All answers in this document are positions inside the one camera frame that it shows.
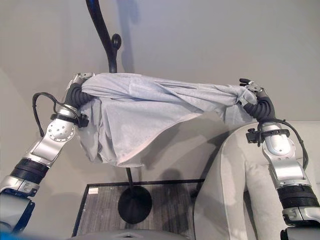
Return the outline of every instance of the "black wire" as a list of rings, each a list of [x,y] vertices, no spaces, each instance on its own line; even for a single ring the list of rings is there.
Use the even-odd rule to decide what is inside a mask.
[[[257,130],[260,132],[260,135],[262,133],[262,124],[265,124],[265,123],[269,123],[269,122],[272,122],[272,123],[280,123],[280,124],[283,124],[283,125],[286,125],[288,126],[289,128],[292,129],[292,131],[295,133],[296,135],[296,138],[298,139],[299,141],[299,144],[301,145],[301,148],[302,148],[302,167],[304,170],[306,170],[307,166],[308,166],[308,163],[309,163],[309,157],[308,157],[308,153],[307,153],[307,150],[305,148],[305,144],[304,144],[304,141],[302,140],[302,138],[300,137],[298,131],[290,124],[288,123],[285,119],[284,120],[281,120],[281,119],[277,119],[277,118],[272,118],[272,119],[268,119],[266,121],[260,121],[259,124],[258,124],[258,127],[257,127]]]
[[[39,128],[39,132],[40,132],[40,136],[41,137],[44,137],[45,133],[44,133],[42,127],[41,127],[41,123],[40,123],[38,112],[37,112],[37,99],[38,99],[39,96],[45,96],[45,97],[51,99],[51,101],[53,102],[53,111],[54,111],[54,113],[57,113],[56,107],[57,107],[57,104],[58,104],[61,107],[64,107],[64,108],[68,109],[70,112],[72,112],[74,117],[77,119],[77,122],[80,123],[80,119],[79,119],[78,114],[74,110],[72,110],[70,107],[65,105],[64,103],[59,102],[52,94],[50,94],[48,92],[37,92],[32,97],[32,109],[33,109],[34,119],[35,119],[35,122],[36,122],[36,124],[37,124],[37,126]]]

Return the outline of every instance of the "black metal pole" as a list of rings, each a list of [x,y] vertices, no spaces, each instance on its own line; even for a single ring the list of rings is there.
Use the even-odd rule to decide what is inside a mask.
[[[85,2],[108,58],[109,73],[114,74],[117,72],[117,52],[121,46],[121,37],[119,34],[114,34],[110,39],[100,10],[99,0],[85,0]],[[152,198],[147,189],[142,186],[134,186],[131,169],[126,167],[125,170],[129,188],[119,198],[118,212],[127,223],[137,224],[149,215],[152,208]]]
[[[119,34],[114,34],[112,39],[110,39],[108,29],[101,13],[99,0],[85,0],[85,2],[108,58],[109,73],[116,73],[117,51],[121,46],[121,37]]]
[[[134,192],[134,182],[132,180],[131,168],[130,167],[126,167],[125,170],[126,170],[126,175],[128,177],[128,180],[129,180],[129,188],[130,188],[131,192],[133,193]]]

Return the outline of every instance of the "gray wall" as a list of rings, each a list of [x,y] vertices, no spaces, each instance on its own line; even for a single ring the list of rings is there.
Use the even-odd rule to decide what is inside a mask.
[[[319,121],[320,1],[101,1],[110,33],[122,36],[119,72],[172,80],[258,81],[277,115]],[[31,98],[61,97],[76,72],[107,72],[107,58],[84,0],[1,0],[1,178],[38,137]],[[45,126],[51,103],[41,98]],[[179,124],[143,153],[135,181],[197,179],[234,127],[215,114]],[[69,237],[87,183],[122,182],[124,169],[91,164],[79,142],[65,147],[34,198],[27,233]]]

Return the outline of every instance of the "gray rug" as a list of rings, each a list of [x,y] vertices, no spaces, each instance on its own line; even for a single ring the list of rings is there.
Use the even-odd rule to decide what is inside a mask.
[[[119,229],[149,229],[167,231],[194,240],[193,209],[200,184],[143,184],[151,194],[152,209],[149,216],[138,224],[126,223],[118,213],[118,200],[128,186],[90,186],[82,200],[73,235]]]

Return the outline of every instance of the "gray cloth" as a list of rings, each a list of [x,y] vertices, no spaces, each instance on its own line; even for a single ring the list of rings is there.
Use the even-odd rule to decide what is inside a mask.
[[[82,85],[96,96],[81,108],[89,125],[80,142],[92,162],[139,167],[137,156],[166,129],[204,112],[216,112],[226,124],[252,121],[236,104],[256,97],[245,87],[186,83],[133,73],[101,73]]]

